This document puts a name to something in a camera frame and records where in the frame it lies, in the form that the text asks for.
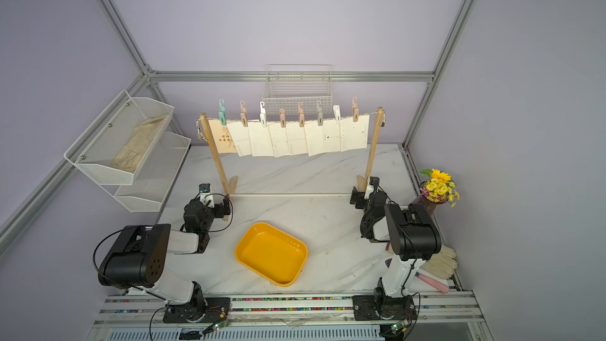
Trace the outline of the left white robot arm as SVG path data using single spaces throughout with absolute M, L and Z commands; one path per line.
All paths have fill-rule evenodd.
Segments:
M 117 237 L 101 263 L 93 256 L 99 283 L 122 290 L 135 289 L 164 303 L 163 323 L 209 323 L 227 320 L 229 298 L 206 298 L 201 285 L 165 266 L 169 255 L 203 254 L 208 248 L 215 219 L 233 212 L 230 197 L 213 194 L 206 185 L 184 207 L 183 225 L 132 225 Z

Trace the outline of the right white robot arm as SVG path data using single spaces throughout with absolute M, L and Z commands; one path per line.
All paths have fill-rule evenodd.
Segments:
M 424 205 L 413 202 L 402 208 L 378 186 L 366 193 L 352 189 L 350 203 L 363 211 L 361 237 L 388 243 L 394 254 L 373 293 L 353 296 L 355 320 L 417 320 L 420 306 L 410 284 L 422 265 L 440 252 L 440 232 Z

